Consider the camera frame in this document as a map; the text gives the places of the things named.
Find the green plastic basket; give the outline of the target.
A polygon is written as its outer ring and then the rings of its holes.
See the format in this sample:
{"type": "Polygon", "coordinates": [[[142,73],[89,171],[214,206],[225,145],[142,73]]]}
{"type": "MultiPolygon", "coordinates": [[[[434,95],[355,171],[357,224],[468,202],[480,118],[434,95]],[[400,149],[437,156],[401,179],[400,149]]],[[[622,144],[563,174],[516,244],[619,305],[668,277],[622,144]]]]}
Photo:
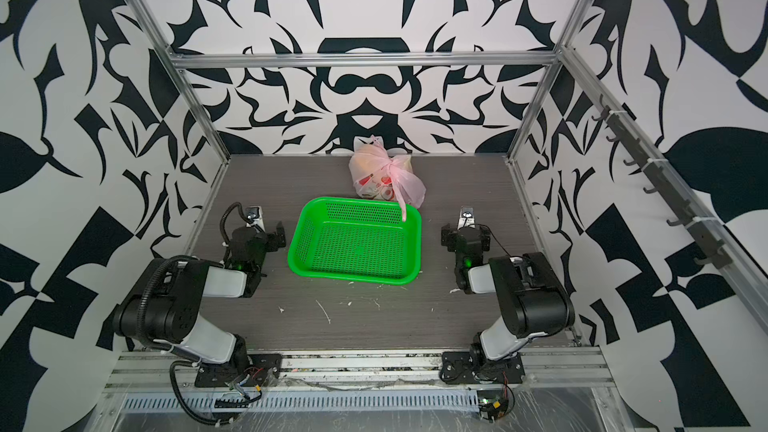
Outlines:
{"type": "Polygon", "coordinates": [[[316,198],[299,215],[287,261],[302,277],[407,285],[422,271],[422,218],[396,202],[316,198]]]}

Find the pink knotted plastic bag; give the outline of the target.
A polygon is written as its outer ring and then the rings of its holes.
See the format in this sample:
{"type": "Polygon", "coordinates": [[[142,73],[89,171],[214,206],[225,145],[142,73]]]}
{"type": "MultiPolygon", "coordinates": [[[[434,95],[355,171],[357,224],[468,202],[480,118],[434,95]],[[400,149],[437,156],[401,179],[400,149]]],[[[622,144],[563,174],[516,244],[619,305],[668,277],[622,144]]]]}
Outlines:
{"type": "Polygon", "coordinates": [[[418,209],[425,200],[426,186],[414,173],[412,158],[390,155],[382,137],[356,140],[349,171],[360,198],[398,203],[403,221],[408,205],[418,209]]]}

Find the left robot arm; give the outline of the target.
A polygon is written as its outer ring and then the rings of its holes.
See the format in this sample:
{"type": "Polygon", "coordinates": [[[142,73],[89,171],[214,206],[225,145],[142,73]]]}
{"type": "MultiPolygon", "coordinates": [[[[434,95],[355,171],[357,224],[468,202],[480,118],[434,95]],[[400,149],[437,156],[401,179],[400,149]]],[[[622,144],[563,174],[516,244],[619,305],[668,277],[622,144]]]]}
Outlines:
{"type": "Polygon", "coordinates": [[[280,354],[250,354],[245,339],[203,317],[205,298],[245,299],[263,277],[266,255],[286,246],[282,223],[273,232],[259,222],[225,240],[225,260],[192,256],[154,259],[116,307],[114,332],[138,344],[184,359],[198,369],[195,386],[264,386],[280,376],[280,354]]]}

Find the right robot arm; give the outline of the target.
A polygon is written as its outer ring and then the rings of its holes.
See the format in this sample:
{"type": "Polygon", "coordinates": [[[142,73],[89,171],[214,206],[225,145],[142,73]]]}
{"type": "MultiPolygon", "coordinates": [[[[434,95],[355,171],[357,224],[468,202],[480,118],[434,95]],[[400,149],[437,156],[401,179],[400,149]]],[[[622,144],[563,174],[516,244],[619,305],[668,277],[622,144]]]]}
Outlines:
{"type": "Polygon", "coordinates": [[[441,228],[441,245],[455,254],[458,289],[495,296],[500,311],[468,351],[442,354],[439,377],[447,384],[520,384],[526,375],[522,349],[575,322],[572,302],[546,256],[535,252],[485,259],[493,238],[479,224],[441,228]]]}

